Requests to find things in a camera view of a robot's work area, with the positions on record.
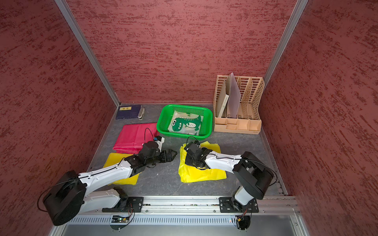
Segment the yellow duck raincoat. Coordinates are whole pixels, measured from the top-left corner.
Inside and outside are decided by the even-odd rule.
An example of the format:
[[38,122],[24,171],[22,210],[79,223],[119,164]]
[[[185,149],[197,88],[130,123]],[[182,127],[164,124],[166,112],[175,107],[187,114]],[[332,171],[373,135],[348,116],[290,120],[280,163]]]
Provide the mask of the yellow duck raincoat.
[[227,178],[226,171],[219,169],[196,168],[186,164],[186,144],[180,147],[180,164],[178,174],[182,183],[196,183],[204,181],[218,181]]

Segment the dinosaur print raincoat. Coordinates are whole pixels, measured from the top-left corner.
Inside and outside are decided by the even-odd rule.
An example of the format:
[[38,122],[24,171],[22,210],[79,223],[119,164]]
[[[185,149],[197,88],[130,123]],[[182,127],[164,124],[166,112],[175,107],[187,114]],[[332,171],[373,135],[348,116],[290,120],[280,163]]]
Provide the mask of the dinosaur print raincoat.
[[203,116],[174,111],[168,131],[171,133],[199,135]]

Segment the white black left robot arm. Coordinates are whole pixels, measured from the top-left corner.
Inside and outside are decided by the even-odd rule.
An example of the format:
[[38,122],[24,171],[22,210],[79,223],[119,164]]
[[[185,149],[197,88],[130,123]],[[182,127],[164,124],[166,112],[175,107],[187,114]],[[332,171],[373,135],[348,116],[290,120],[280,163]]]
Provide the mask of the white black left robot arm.
[[177,152],[162,150],[163,140],[148,141],[142,150],[118,163],[87,173],[66,172],[44,196],[42,202],[53,225],[68,223],[78,214],[101,209],[104,212],[133,213],[135,208],[121,188],[99,189],[128,179],[159,163],[172,162]]

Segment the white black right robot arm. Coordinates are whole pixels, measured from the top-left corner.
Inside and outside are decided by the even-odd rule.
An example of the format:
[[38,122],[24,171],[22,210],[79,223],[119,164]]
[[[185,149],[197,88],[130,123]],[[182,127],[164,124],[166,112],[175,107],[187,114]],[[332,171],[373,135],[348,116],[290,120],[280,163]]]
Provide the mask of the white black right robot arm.
[[263,164],[251,152],[241,155],[218,153],[212,149],[201,147],[198,142],[190,142],[185,147],[185,163],[197,170],[221,170],[235,175],[241,186],[232,196],[233,204],[245,206],[251,200],[262,200],[277,180],[276,173]]

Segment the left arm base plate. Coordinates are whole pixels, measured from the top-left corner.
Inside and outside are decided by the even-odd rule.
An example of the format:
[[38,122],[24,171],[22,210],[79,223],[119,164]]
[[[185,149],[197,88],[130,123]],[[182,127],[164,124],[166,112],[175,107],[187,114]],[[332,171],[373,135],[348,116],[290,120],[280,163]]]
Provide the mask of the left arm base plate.
[[119,202],[113,208],[103,208],[102,212],[109,213],[140,213],[143,206],[144,198],[143,197],[128,197],[121,198]]

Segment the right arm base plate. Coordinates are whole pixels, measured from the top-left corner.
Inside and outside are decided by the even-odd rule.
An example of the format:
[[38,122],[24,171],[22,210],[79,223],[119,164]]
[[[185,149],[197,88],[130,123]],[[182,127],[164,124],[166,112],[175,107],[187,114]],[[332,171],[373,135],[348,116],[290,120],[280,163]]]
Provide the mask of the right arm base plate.
[[242,205],[231,197],[219,198],[221,213],[259,213],[257,200],[253,198],[246,205]]

